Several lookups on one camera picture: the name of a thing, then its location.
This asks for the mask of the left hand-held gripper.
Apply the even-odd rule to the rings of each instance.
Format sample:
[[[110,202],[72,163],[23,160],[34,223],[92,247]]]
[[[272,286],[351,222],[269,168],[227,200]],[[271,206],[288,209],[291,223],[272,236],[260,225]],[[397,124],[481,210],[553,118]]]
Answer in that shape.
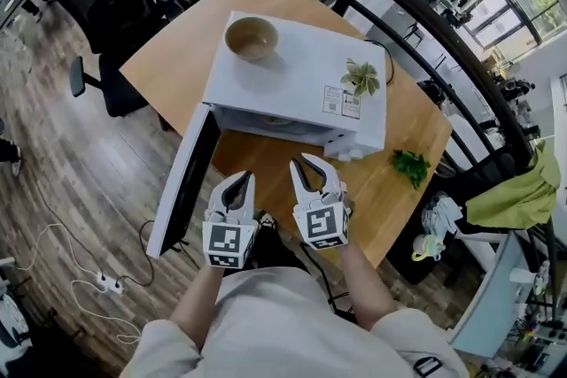
[[[255,175],[241,171],[213,188],[203,222],[203,254],[206,263],[221,268],[243,268],[257,235],[254,219],[239,220],[225,215],[253,215]]]

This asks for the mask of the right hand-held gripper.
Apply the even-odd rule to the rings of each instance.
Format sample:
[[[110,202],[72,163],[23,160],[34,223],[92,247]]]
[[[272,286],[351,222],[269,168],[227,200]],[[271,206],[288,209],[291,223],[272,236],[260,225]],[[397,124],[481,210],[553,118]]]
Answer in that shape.
[[[322,192],[315,191],[298,160],[291,160],[291,180],[297,198],[293,217],[303,241],[316,251],[347,245],[353,208],[346,185],[329,162],[309,153],[301,156],[322,177]]]

